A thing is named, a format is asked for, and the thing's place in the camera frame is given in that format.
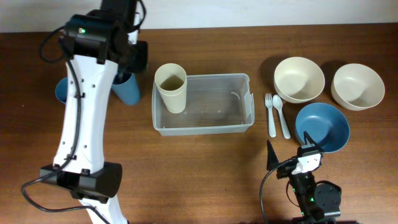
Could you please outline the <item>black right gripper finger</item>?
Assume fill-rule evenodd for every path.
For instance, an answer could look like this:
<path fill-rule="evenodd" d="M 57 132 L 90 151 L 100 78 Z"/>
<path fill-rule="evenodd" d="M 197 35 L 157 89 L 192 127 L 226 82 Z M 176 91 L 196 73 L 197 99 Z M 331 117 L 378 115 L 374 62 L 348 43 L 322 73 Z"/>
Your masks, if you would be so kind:
<path fill-rule="evenodd" d="M 270 142 L 267 140 L 267 170 L 271 171 L 279 165 L 279 160 L 275 154 L 275 150 Z"/>
<path fill-rule="evenodd" d="M 316 143 L 309 135 L 309 133 L 307 133 L 306 131 L 303 132 L 304 135 L 304 140 L 305 140 L 305 144 L 313 144 L 314 147 L 320 152 L 320 153 L 324 153 L 324 150 L 322 149 L 322 147 Z"/>

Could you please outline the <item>blue cup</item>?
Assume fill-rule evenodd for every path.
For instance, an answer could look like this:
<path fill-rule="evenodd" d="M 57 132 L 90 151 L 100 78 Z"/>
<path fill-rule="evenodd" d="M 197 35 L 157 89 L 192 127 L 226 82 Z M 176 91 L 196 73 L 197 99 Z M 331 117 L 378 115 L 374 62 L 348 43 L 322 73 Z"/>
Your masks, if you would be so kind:
<path fill-rule="evenodd" d="M 62 78 L 55 87 L 55 96 L 58 101 L 65 104 L 67 102 L 67 92 L 68 92 L 68 78 Z"/>
<path fill-rule="evenodd" d="M 117 74 L 111 89 L 126 105 L 135 105 L 141 99 L 139 85 L 134 73 Z"/>

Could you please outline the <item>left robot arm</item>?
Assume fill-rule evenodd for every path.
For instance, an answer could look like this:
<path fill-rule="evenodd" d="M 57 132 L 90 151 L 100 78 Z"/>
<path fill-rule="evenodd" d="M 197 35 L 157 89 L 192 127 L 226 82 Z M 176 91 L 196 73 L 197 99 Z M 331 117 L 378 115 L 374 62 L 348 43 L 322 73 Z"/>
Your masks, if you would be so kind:
<path fill-rule="evenodd" d="M 39 181 L 70 192 L 93 223 L 126 223 L 117 192 L 123 168 L 103 153 L 111 86 L 123 72 L 147 66 L 147 43 L 137 34 L 146 14 L 142 1 L 103 1 L 62 27 L 60 48 L 67 65 L 67 100 L 62 137 L 53 162 Z"/>

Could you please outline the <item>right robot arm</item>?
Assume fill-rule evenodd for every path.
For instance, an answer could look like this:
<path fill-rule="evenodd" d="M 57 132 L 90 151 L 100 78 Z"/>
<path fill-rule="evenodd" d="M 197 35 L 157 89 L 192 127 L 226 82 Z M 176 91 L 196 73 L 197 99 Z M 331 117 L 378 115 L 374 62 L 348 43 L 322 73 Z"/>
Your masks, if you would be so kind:
<path fill-rule="evenodd" d="M 288 178 L 302 216 L 292 223 L 335 223 L 341 215 L 341 187 L 326 180 L 316 181 L 313 171 L 321 166 L 324 150 L 304 132 L 304 145 L 298 147 L 297 155 L 279 162 L 270 141 L 267 141 L 267 170 L 260 186 L 259 196 L 266 179 L 276 171 L 278 179 Z"/>

